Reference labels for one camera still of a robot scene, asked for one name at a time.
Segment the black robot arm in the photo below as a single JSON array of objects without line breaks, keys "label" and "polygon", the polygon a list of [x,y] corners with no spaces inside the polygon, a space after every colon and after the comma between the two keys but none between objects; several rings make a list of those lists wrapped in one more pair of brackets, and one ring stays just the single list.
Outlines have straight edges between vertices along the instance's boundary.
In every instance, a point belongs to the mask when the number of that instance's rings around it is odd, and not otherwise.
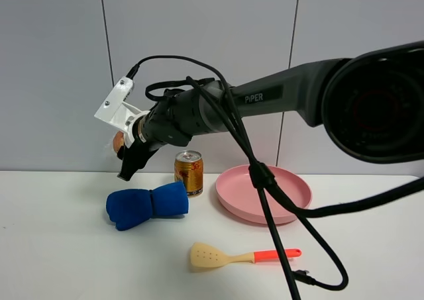
[{"label": "black robot arm", "polygon": [[229,130],[248,146],[244,117],[295,111],[311,127],[323,125],[346,154],[373,164],[423,158],[423,43],[310,62],[231,86],[214,71],[149,85],[154,102],[118,151],[119,177],[128,181],[159,148],[186,146],[194,136]]}]

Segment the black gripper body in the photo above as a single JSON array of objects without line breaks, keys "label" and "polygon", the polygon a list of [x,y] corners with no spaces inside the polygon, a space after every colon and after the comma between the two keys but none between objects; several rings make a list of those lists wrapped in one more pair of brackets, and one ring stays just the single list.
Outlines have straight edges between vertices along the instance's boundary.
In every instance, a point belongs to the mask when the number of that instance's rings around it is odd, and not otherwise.
[{"label": "black gripper body", "polygon": [[147,164],[151,157],[166,144],[166,125],[158,121],[136,121],[132,131],[137,132],[137,135],[131,147],[127,148],[124,145],[116,154],[121,165],[123,156],[128,155],[142,157]]}]

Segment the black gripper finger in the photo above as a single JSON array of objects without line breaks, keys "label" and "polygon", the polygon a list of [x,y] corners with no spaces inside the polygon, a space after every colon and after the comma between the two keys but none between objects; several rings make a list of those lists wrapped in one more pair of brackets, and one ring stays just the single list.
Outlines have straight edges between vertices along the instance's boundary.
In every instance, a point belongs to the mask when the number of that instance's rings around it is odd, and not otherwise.
[{"label": "black gripper finger", "polygon": [[142,157],[133,155],[123,156],[118,178],[124,181],[130,181],[132,176],[137,173],[137,171],[143,169],[145,165],[146,161]]}]

